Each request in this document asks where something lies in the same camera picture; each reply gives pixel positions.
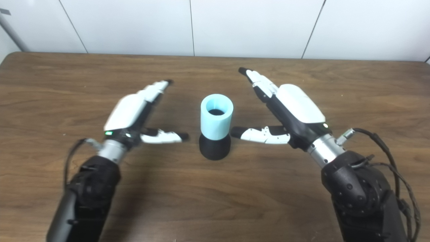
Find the black and white left hand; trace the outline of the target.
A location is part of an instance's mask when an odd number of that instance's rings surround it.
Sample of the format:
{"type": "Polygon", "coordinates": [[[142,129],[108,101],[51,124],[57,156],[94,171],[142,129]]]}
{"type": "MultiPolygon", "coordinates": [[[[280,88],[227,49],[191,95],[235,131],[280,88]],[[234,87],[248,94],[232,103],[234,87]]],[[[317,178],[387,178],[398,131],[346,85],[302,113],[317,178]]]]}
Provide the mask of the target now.
{"type": "Polygon", "coordinates": [[[159,103],[164,91],[172,83],[170,79],[157,81],[121,98],[103,127],[105,139],[119,142],[128,151],[140,144],[173,144],[187,141],[188,133],[144,127],[153,107],[159,103]]]}

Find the black and white right hand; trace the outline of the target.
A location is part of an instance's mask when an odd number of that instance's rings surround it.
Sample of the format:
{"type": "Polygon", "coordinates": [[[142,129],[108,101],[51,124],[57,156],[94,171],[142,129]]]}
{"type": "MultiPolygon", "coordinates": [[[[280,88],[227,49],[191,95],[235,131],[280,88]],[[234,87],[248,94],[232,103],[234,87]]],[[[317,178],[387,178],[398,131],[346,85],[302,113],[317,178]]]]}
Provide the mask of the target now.
{"type": "Polygon", "coordinates": [[[240,67],[257,97],[265,103],[280,126],[232,127],[234,138],[263,143],[289,144],[294,149],[307,151],[320,137],[331,131],[325,126],[326,118],[316,104],[293,84],[276,86],[257,71],[240,67]]]}

